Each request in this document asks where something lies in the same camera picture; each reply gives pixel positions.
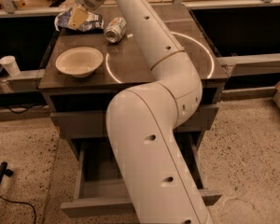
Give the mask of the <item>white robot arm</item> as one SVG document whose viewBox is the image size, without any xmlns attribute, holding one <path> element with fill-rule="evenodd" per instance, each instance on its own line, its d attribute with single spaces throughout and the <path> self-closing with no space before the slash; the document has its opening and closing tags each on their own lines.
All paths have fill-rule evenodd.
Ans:
<svg viewBox="0 0 280 224">
<path fill-rule="evenodd" d="M 75 0 L 96 9 L 105 0 Z M 142 224 L 213 224 L 173 130 L 197 110 L 203 86 L 188 54 L 147 0 L 116 0 L 154 76 L 119 92 L 106 129 Z"/>
</svg>

